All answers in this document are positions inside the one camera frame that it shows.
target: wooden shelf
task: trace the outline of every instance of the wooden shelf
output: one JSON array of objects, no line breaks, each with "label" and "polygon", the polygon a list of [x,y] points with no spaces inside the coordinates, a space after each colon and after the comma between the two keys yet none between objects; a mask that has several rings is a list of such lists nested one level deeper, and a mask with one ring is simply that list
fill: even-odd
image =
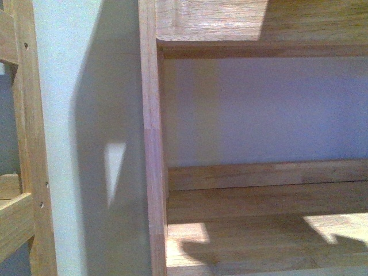
[{"label": "wooden shelf", "polygon": [[0,233],[1,263],[35,235],[31,194],[0,200]]},{"label": "wooden shelf", "polygon": [[361,0],[157,0],[165,58],[366,56]]},{"label": "wooden shelf", "polygon": [[343,182],[172,191],[167,275],[366,275],[366,268],[356,274],[348,267],[368,265],[367,188]]}]

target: sunlight patch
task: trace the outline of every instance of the sunlight patch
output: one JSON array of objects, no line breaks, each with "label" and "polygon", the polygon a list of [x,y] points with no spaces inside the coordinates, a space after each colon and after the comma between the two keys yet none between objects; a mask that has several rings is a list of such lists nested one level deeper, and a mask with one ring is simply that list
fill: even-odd
[{"label": "sunlight patch", "polygon": [[108,207],[110,207],[115,198],[126,146],[127,145],[125,143],[110,143],[105,147],[105,172]]},{"label": "sunlight patch", "polygon": [[360,240],[368,247],[368,213],[305,216],[304,220],[329,244],[337,236]]}]

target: wooden side panel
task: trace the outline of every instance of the wooden side panel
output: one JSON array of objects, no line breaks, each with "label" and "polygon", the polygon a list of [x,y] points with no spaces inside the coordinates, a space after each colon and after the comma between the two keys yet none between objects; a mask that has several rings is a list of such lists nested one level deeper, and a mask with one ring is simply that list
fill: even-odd
[{"label": "wooden side panel", "polygon": [[170,190],[368,181],[368,159],[169,169]]},{"label": "wooden side panel", "polygon": [[0,263],[35,234],[31,194],[0,205]]},{"label": "wooden side panel", "polygon": [[166,275],[166,192],[155,1],[139,0],[145,162],[152,276]]},{"label": "wooden side panel", "polygon": [[0,175],[0,200],[10,200],[21,194],[21,185],[17,174]]},{"label": "wooden side panel", "polygon": [[2,10],[0,10],[0,62],[18,63],[14,20]]},{"label": "wooden side panel", "polygon": [[6,0],[5,12],[14,18],[19,67],[13,93],[20,150],[22,188],[32,193],[35,237],[30,248],[33,276],[56,276],[51,199],[47,160],[35,21],[31,0]]}]

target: light wood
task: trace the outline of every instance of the light wood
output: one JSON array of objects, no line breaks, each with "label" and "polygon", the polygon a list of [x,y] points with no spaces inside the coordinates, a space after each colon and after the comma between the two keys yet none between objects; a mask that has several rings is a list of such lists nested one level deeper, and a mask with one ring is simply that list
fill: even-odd
[{"label": "light wood", "polygon": [[10,200],[21,194],[21,185],[17,174],[0,175],[0,200]]},{"label": "light wood", "polygon": [[31,194],[0,204],[0,263],[35,234]]},{"label": "light wood", "polygon": [[11,65],[18,63],[14,20],[2,10],[0,10],[0,62]]},{"label": "light wood", "polygon": [[368,266],[367,197],[368,182],[172,191],[168,275]]},{"label": "light wood", "polygon": [[167,59],[367,56],[361,0],[157,0]]},{"label": "light wood", "polygon": [[3,5],[5,12],[14,18],[18,47],[19,66],[13,76],[12,88],[22,189],[33,196],[35,236],[30,243],[32,275],[56,276],[33,6],[31,0],[5,0]]},{"label": "light wood", "polygon": [[145,163],[152,276],[166,275],[166,185],[155,1],[139,0]]},{"label": "light wood", "polygon": [[345,45],[346,53],[355,43],[368,45],[365,0],[156,2],[157,38],[162,41],[253,41],[260,48],[264,42],[320,42]]},{"label": "light wood", "polygon": [[169,169],[170,190],[368,181],[368,159]]}]

